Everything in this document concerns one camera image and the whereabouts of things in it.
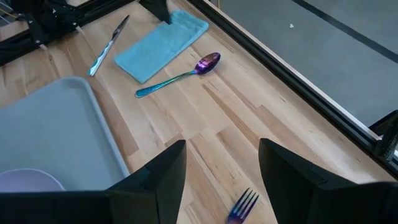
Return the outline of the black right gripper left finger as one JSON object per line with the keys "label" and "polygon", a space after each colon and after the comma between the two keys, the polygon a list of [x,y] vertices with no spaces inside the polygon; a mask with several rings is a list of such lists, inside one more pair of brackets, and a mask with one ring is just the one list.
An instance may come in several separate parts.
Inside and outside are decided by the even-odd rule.
{"label": "black right gripper left finger", "polygon": [[106,190],[0,193],[0,224],[176,224],[186,160],[178,140]]}

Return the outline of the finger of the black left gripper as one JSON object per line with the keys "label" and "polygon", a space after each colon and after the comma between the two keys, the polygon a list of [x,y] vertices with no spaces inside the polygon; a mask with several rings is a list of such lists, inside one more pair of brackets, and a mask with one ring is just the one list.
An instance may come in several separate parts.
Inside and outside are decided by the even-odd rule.
{"label": "finger of the black left gripper", "polygon": [[139,3],[161,22],[171,23],[167,0],[139,0]]}

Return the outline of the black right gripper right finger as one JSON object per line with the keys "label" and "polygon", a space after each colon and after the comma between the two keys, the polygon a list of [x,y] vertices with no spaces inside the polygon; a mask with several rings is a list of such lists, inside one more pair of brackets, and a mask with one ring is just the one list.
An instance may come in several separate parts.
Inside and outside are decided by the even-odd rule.
{"label": "black right gripper right finger", "polygon": [[278,224],[398,224],[398,182],[356,184],[266,138],[259,165]]}

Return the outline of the teal cloth napkin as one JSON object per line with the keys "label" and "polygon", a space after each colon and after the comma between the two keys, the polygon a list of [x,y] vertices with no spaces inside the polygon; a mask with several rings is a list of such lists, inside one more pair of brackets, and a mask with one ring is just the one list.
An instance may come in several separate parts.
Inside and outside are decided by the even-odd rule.
{"label": "teal cloth napkin", "polygon": [[206,21],[187,11],[173,11],[170,24],[161,23],[140,41],[115,56],[114,61],[139,83],[145,83],[208,28]]}

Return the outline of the iridescent silver teal knife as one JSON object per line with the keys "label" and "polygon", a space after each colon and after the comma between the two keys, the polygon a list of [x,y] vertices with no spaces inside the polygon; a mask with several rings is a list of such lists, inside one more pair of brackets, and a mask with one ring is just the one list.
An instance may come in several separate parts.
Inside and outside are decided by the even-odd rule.
{"label": "iridescent silver teal knife", "polygon": [[93,62],[92,66],[87,72],[87,75],[93,77],[96,73],[96,71],[99,69],[102,61],[105,59],[106,55],[108,54],[110,48],[116,41],[117,37],[121,33],[121,31],[124,29],[124,26],[126,25],[127,21],[129,20],[130,15],[127,15],[122,22],[117,26],[117,28],[114,30],[112,37],[110,41],[105,45],[104,49],[101,51],[101,53],[97,56],[96,60]]}

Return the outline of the iridescent purple teal fork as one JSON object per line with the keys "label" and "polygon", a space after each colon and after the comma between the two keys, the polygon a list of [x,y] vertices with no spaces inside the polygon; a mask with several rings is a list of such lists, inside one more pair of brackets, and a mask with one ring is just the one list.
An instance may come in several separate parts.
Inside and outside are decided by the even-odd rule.
{"label": "iridescent purple teal fork", "polygon": [[258,198],[259,195],[255,193],[253,189],[247,188],[230,210],[226,223],[243,224],[255,206]]}

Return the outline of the iridescent purple teal spoon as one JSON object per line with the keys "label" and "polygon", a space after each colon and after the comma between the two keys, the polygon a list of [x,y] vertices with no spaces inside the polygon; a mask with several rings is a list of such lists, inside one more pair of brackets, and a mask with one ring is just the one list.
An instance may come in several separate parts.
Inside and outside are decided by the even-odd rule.
{"label": "iridescent purple teal spoon", "polygon": [[217,65],[217,63],[220,61],[220,59],[221,59],[220,53],[218,53],[218,52],[210,53],[210,54],[206,55],[205,57],[203,57],[202,59],[200,59],[192,71],[180,74],[180,75],[170,78],[162,83],[158,83],[156,85],[148,86],[146,88],[137,90],[135,93],[135,96],[137,98],[142,98],[144,96],[147,96],[147,95],[153,93],[154,91],[157,91],[173,82],[176,82],[177,80],[183,79],[190,75],[204,75],[204,74],[210,72]]}

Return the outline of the lavender plastic plate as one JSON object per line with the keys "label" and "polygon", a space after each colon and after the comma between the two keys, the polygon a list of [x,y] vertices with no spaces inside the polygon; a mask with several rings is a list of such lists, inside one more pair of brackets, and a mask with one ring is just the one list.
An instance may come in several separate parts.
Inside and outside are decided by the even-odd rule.
{"label": "lavender plastic plate", "polygon": [[56,178],[38,169],[14,169],[0,173],[0,193],[64,190]]}

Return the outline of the grey plastic tray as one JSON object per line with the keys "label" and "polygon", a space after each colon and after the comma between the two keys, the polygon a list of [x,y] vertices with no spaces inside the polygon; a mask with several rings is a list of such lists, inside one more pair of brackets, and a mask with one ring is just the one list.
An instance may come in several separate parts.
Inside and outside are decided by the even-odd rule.
{"label": "grey plastic tray", "polygon": [[0,109],[0,173],[24,168],[67,190],[104,190],[129,175],[85,79],[59,79]]}

